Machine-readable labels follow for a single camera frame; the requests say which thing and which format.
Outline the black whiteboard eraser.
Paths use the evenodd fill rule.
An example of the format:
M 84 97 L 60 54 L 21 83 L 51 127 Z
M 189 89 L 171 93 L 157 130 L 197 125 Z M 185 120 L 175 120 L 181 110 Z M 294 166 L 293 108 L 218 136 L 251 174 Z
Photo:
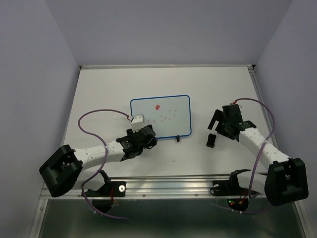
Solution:
M 213 148 L 215 146 L 215 141 L 216 141 L 216 135 L 210 133 L 208 135 L 208 140 L 206 142 L 206 146 L 209 147 L 209 148 Z

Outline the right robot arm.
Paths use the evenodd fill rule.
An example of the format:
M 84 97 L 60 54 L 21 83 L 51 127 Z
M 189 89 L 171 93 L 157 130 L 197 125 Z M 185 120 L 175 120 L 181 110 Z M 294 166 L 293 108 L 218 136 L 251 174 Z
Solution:
M 254 169 L 233 171 L 227 180 L 214 180 L 210 189 L 215 196 L 264 195 L 273 206 L 280 206 L 308 198 L 306 166 L 300 158 L 291 158 L 282 153 L 257 129 L 244 121 L 237 104 L 226 105 L 216 110 L 208 129 L 245 146 L 266 172 Z

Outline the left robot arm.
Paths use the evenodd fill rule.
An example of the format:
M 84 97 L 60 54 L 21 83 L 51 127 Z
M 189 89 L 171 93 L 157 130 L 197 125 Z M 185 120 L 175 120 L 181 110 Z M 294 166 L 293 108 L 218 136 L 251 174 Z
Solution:
M 103 162 L 122 162 L 142 154 L 157 144 L 152 125 L 139 131 L 127 130 L 127 135 L 110 142 L 107 146 L 72 149 L 69 145 L 59 147 L 39 168 L 39 173 L 52 197 L 60 197 L 72 189 L 78 189 L 88 178 L 83 172 L 100 167 Z

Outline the blue framed whiteboard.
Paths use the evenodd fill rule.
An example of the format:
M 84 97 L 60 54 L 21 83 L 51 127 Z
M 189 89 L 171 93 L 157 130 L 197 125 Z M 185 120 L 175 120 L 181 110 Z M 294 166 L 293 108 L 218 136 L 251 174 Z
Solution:
M 192 133 L 191 101 L 188 95 L 137 98 L 130 101 L 131 116 L 143 116 L 156 138 L 186 137 Z

